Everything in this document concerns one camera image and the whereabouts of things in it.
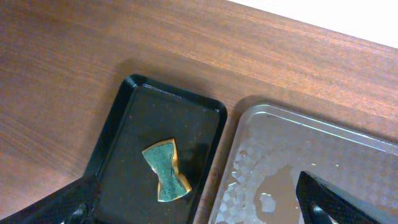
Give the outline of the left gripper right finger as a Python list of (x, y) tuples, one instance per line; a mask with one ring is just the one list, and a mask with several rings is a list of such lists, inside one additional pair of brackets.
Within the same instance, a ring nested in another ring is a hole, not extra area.
[(308, 171), (301, 171), (295, 190), (305, 224), (380, 224), (376, 207)]

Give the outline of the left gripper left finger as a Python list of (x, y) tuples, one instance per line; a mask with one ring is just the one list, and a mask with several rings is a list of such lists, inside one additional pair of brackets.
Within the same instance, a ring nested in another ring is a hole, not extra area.
[(90, 223), (99, 194), (97, 177), (85, 175), (1, 223)]

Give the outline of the green and yellow sponge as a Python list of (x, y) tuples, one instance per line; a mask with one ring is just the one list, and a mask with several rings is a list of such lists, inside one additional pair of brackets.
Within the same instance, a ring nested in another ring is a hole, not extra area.
[(142, 155), (158, 177), (158, 202), (172, 202), (192, 191), (191, 184), (179, 170), (175, 139), (157, 142), (143, 150)]

